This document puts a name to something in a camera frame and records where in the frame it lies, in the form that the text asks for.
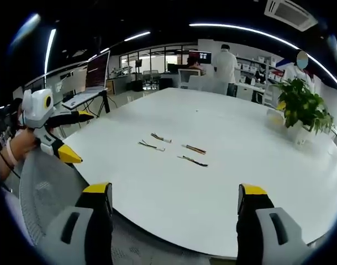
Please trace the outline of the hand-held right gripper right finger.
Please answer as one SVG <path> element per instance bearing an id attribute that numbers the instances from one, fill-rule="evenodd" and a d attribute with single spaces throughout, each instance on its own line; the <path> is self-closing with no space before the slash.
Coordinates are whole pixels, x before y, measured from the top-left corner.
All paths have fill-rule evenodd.
<path id="1" fill-rule="evenodd" d="M 239 185 L 236 264 L 302 264 L 308 246 L 302 229 L 261 187 Z"/>

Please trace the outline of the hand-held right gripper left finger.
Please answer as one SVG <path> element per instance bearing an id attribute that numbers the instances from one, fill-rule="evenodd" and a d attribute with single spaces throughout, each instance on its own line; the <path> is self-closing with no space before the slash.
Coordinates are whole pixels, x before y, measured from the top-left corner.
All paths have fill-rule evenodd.
<path id="1" fill-rule="evenodd" d="M 93 184 L 52 220 L 37 249 L 47 264 L 113 264 L 112 232 L 112 184 Z"/>

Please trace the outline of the person's left hand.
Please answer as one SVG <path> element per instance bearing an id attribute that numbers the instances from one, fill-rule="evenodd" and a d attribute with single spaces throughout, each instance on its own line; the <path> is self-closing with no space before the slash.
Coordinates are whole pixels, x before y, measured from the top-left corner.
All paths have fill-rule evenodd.
<path id="1" fill-rule="evenodd" d="M 19 161 L 25 158 L 27 153 L 36 148 L 37 145 L 38 142 L 33 131 L 25 129 L 11 140 L 10 148 L 14 158 Z"/>

